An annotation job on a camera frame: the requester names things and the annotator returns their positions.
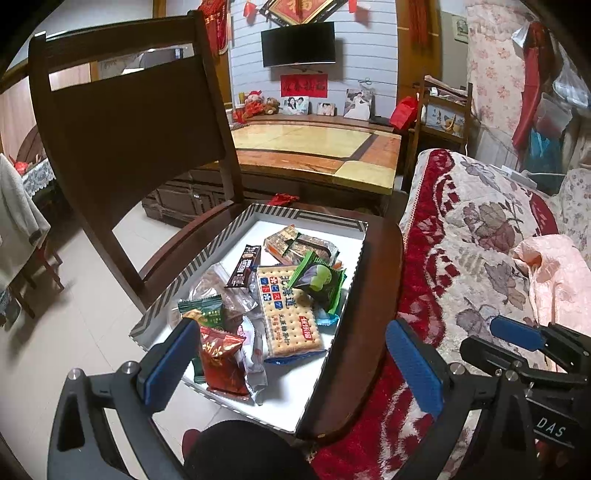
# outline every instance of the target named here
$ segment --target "red bag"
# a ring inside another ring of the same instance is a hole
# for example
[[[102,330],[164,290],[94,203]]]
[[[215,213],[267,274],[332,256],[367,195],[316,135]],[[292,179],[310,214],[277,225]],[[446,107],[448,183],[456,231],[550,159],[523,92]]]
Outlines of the red bag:
[[[390,125],[399,130],[407,130],[417,119],[418,100],[414,97],[405,97],[394,109],[390,117]]]

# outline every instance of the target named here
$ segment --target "snack box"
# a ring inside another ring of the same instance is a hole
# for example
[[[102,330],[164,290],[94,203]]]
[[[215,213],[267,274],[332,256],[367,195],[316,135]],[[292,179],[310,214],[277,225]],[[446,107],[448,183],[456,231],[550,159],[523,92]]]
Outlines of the snack box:
[[[339,259],[347,270],[343,288],[347,293],[354,288],[355,272],[362,255],[367,229],[365,222],[253,203],[222,230],[205,249],[196,252],[195,259],[179,273],[134,326],[129,334],[130,337],[145,351],[155,343],[163,342],[172,331],[166,322],[169,310],[178,300],[187,298],[191,286],[212,264],[221,262],[227,272],[232,272],[246,245],[262,245],[265,238],[287,225],[294,225],[298,231],[306,235],[334,243],[340,251]],[[277,260],[271,254],[262,252],[261,266],[276,264]],[[193,382],[192,364],[188,365],[183,381],[198,394],[226,408],[260,424],[297,436],[301,420],[317,383],[322,382],[324,366],[330,355],[333,339],[338,335],[339,326],[340,321],[331,327],[318,327],[326,352],[300,359],[289,365],[265,364],[268,386],[262,393],[261,405],[208,392],[207,384]],[[264,343],[266,356],[268,352],[266,340]]]

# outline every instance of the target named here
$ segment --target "white towel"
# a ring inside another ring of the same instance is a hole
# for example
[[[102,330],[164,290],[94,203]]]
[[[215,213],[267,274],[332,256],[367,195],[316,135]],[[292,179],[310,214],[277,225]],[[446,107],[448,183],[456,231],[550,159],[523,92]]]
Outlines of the white towel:
[[[21,271],[50,229],[25,192],[22,178],[0,154],[0,291]]]

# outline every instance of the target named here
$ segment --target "wall-mounted tv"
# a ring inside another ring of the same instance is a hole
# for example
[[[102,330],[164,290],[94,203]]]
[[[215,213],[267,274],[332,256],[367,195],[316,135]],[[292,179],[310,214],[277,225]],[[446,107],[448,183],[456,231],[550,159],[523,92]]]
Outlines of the wall-mounted tv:
[[[335,23],[319,22],[261,32],[265,67],[335,63]]]

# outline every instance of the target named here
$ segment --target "snack wrapper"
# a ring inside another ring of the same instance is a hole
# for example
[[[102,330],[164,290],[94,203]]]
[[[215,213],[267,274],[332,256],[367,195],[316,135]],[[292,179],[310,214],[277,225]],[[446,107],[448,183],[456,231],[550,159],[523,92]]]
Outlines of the snack wrapper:
[[[299,233],[293,225],[268,236],[264,240],[265,249],[283,265],[299,265],[308,251],[313,251],[329,265],[337,267],[339,250],[336,245],[310,235]]]
[[[339,306],[344,281],[344,270],[331,268],[315,252],[309,251],[295,269],[287,287],[304,290],[326,313],[334,314]]]
[[[198,300],[212,295],[221,295],[222,318],[225,329],[236,333],[242,315],[256,308],[256,302],[246,288],[226,288],[230,276],[220,263],[209,267],[189,290],[188,300]]]
[[[296,267],[258,267],[256,277],[265,320],[267,363],[289,363],[322,353],[324,346],[309,296],[287,284]]]
[[[178,303],[178,310],[183,317],[195,320],[202,327],[223,330],[221,295],[199,300],[182,300]]]
[[[246,316],[238,327],[238,336],[244,337],[242,344],[242,363],[246,372],[246,387],[252,399],[258,405],[262,404],[262,391],[267,386],[267,374],[262,361],[262,334],[253,322]]]
[[[226,288],[248,288],[248,281],[255,268],[261,262],[261,246],[247,245],[234,269]]]
[[[248,398],[244,367],[236,360],[244,338],[208,327],[201,328],[200,358],[207,389],[239,398]]]

